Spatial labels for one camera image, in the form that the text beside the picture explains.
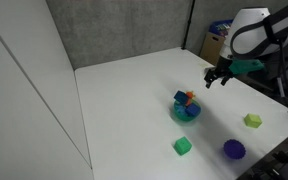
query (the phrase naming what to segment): lime green cube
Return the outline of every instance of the lime green cube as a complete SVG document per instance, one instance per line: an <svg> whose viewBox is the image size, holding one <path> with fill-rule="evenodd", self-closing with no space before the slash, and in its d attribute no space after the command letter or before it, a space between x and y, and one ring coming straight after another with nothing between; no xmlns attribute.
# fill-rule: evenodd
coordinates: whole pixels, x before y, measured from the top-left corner
<svg viewBox="0 0 288 180"><path fill-rule="evenodd" d="M174 149L181 156L189 152L191 148L192 144L188 141L188 139L185 136L177 140L174 145Z"/></svg>
<svg viewBox="0 0 288 180"><path fill-rule="evenodd" d="M256 114L248 114L244 118L244 122L246 126L252 127L252 128L258 128L262 124L261 117Z"/></svg>

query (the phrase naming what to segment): white tabletop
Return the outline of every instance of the white tabletop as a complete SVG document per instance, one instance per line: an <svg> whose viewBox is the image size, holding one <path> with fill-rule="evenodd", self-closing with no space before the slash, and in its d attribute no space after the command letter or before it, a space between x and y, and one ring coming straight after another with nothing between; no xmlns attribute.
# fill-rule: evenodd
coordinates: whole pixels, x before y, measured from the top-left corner
<svg viewBox="0 0 288 180"><path fill-rule="evenodd" d="M207 89L209 66L175 48L78 69L95 180L235 179L288 137L286 107L236 79ZM178 90L195 91L202 106L192 122L174 118ZM248 113L261 116L258 129L244 125ZM179 156L172 146L183 136L193 147ZM228 139L244 144L242 160L223 154Z"/></svg>

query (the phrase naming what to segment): gray wall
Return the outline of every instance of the gray wall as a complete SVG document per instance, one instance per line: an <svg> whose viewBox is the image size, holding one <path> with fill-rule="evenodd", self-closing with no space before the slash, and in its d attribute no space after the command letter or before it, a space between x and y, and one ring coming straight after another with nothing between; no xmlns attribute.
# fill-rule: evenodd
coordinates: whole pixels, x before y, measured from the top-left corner
<svg viewBox="0 0 288 180"><path fill-rule="evenodd" d="M74 69L179 47L191 0L47 0ZM199 54L212 21L288 0L196 0L187 48Z"/></svg>

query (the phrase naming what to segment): purple ball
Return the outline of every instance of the purple ball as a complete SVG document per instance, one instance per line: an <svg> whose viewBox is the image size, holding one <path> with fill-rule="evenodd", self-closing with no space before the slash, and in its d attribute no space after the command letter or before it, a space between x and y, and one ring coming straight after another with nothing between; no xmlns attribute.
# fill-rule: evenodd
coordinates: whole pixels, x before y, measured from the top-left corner
<svg viewBox="0 0 288 180"><path fill-rule="evenodd" d="M231 159L242 159L246 154L243 144L235 139L230 139L225 142L224 152Z"/></svg>

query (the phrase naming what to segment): white wall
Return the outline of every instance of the white wall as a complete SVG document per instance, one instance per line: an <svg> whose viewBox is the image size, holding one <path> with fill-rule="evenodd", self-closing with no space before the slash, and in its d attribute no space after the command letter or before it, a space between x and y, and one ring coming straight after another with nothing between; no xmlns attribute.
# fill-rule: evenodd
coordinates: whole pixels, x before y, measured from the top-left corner
<svg viewBox="0 0 288 180"><path fill-rule="evenodd" d="M89 162L74 73L46 2L0 0L0 35Z"/></svg>
<svg viewBox="0 0 288 180"><path fill-rule="evenodd" d="M0 180L92 180L92 170L0 42Z"/></svg>

